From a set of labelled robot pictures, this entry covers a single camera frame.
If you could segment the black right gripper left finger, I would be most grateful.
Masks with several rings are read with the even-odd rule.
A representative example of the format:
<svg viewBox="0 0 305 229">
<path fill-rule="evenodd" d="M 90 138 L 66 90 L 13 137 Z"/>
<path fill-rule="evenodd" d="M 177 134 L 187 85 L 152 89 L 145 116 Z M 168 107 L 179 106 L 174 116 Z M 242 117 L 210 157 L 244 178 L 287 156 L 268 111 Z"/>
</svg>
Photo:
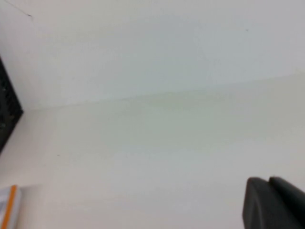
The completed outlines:
<svg viewBox="0 0 305 229">
<path fill-rule="evenodd" d="M 305 215 L 294 215 L 269 180 L 250 177 L 246 183 L 243 222 L 245 229 L 303 229 Z"/>
</svg>

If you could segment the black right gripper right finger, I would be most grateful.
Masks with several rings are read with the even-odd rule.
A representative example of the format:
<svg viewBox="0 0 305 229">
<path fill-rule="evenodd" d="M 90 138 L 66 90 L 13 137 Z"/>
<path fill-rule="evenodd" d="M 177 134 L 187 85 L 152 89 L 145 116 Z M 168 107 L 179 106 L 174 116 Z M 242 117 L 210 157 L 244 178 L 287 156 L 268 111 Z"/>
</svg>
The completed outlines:
<svg viewBox="0 0 305 229">
<path fill-rule="evenodd" d="M 269 183 L 294 215 L 305 214 L 305 193 L 281 177 L 270 177 Z"/>
</svg>

